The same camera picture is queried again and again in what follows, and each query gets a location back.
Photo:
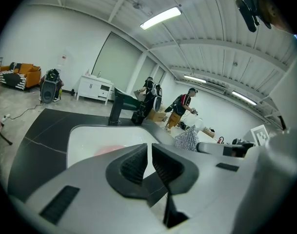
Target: red object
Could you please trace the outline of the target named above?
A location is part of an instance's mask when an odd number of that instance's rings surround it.
[[[217,144],[223,144],[223,142],[224,142],[224,137],[221,136],[221,137],[218,139]]]

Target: ceiling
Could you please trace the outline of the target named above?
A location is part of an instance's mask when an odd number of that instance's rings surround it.
[[[294,36],[270,30],[262,22],[250,32],[235,0],[29,0],[29,4],[65,7],[102,19],[138,40],[179,81],[196,85],[184,79],[184,74],[192,74],[223,86],[227,97],[236,90],[262,100],[255,107],[245,106],[263,116],[277,112],[267,96],[297,57]],[[147,30],[139,27],[152,15],[178,5],[181,16]]]

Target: concrete floor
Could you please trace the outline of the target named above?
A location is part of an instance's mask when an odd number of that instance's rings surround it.
[[[0,86],[0,118],[7,114],[10,114],[11,118],[14,118],[22,114],[26,109],[35,107],[35,105],[40,103],[39,96],[39,88],[33,88],[30,91],[22,91],[10,87]],[[108,117],[112,106],[113,104],[111,102],[108,102],[105,106],[103,101],[84,97],[80,97],[77,101],[70,94],[63,93],[61,100],[58,102],[37,106],[34,110],[28,110],[21,117],[15,120],[8,118],[4,123],[5,126],[1,132],[6,138],[13,142],[13,145],[8,145],[0,137],[0,182],[2,183],[4,189],[7,190],[10,169],[20,142],[24,138],[32,123],[45,108]],[[132,111],[122,110],[120,117],[131,118],[132,113]],[[160,127],[165,125],[165,122],[157,123]],[[171,135],[175,136],[177,134],[177,131],[174,130]],[[163,220],[165,205],[166,196],[164,196],[151,208],[152,212],[161,221]]]

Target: orange sofa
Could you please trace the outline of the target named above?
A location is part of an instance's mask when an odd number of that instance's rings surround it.
[[[0,82],[24,90],[39,84],[41,68],[28,63],[12,62],[0,69]]]

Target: door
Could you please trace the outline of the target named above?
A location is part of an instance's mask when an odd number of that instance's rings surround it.
[[[85,80],[81,79],[80,81],[80,86],[79,86],[79,94],[83,96],[89,96],[90,95],[90,90],[91,90],[92,83]]]
[[[90,89],[90,96],[97,98],[99,96],[100,85],[92,83]]]

